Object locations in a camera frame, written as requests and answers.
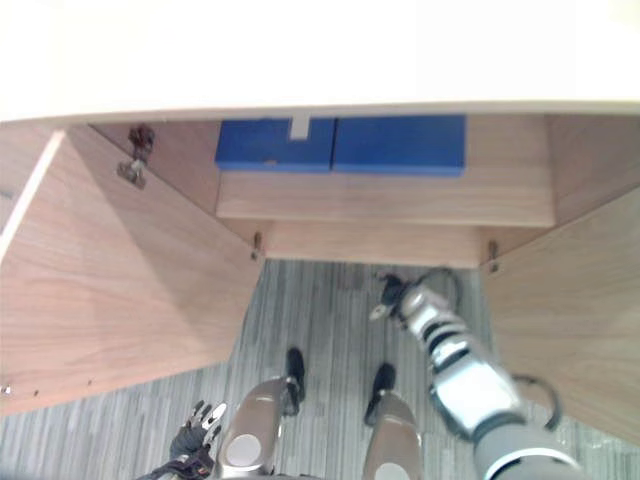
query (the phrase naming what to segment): metal hinge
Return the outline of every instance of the metal hinge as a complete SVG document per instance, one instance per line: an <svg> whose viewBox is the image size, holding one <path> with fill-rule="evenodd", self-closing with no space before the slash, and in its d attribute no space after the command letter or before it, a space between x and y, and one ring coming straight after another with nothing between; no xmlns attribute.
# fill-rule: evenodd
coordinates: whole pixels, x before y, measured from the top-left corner
<svg viewBox="0 0 640 480"><path fill-rule="evenodd" d="M118 175L141 190L147 183L142 176L142 170L153 151L155 137L155 132L148 125L139 125L129 130L129 141L133 144L133 160L118 164Z"/></svg>
<svg viewBox="0 0 640 480"><path fill-rule="evenodd" d="M256 232L253 236L253 251L251 252L251 260L258 260L258 256L262 251L262 233Z"/></svg>
<svg viewBox="0 0 640 480"><path fill-rule="evenodd" d="M489 240L489 272L495 273L500 269L500 263L498 263L498 242L495 240Z"/></svg>

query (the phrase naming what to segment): gray carpet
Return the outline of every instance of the gray carpet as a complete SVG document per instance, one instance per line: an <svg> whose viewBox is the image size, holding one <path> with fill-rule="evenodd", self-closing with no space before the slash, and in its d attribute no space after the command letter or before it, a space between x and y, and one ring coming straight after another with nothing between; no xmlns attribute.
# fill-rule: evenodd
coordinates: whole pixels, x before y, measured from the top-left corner
<svg viewBox="0 0 640 480"><path fill-rule="evenodd" d="M307 361L307 400L298 417L284 422L278 471L359 478L371 435L362 423L365 402L378 365L390 361L422 432L425 480L474 479L470 446L447 434L428 403L424 354L390 325L367 321L380 293L373 279L379 270L407 277L425 271L267 262L229 364L8 417L0 424L0 478L132 479L166 460L197 399L225 400L233 411L256 383L282 373L286 349L298 345ZM479 274L460 274L462 314L489 343ZM434 287L445 288L444 281ZM544 414L532 409L540 421ZM594 479L640 478L638 447L570 419L557 436Z"/></svg>

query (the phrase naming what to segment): white countertop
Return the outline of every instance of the white countertop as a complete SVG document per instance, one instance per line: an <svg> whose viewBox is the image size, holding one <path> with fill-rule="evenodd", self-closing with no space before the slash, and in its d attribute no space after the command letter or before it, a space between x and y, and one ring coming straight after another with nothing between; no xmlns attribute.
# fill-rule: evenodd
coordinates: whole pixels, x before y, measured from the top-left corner
<svg viewBox="0 0 640 480"><path fill-rule="evenodd" d="M640 112L637 0L5 0L0 121Z"/></svg>

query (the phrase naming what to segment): blue box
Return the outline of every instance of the blue box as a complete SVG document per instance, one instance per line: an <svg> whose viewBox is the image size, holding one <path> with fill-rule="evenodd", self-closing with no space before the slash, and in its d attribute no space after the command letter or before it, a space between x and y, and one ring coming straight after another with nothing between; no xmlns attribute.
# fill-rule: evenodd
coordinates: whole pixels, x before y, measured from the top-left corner
<svg viewBox="0 0 640 480"><path fill-rule="evenodd" d="M335 171L455 177L464 164L464 115L338 119Z"/></svg>
<svg viewBox="0 0 640 480"><path fill-rule="evenodd" d="M221 170L328 172L334 119L312 119L306 140L291 140L290 120L222 122L216 152Z"/></svg>

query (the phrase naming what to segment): cabinet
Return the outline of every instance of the cabinet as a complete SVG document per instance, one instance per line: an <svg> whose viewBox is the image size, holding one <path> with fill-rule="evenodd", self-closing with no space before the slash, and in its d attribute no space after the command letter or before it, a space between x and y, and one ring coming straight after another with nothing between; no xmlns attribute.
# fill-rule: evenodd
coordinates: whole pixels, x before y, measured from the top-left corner
<svg viewBox="0 0 640 480"><path fill-rule="evenodd" d="M0 271L3 414L228 359L261 256L126 160L90 127L48 139Z"/></svg>
<svg viewBox="0 0 640 480"><path fill-rule="evenodd" d="M226 359L263 256L445 264L486 272L509 367L640 442L640 118L469 115L456 178L221 172L219 121L151 122L142 191L131 125L56 134L2 264L5 411Z"/></svg>

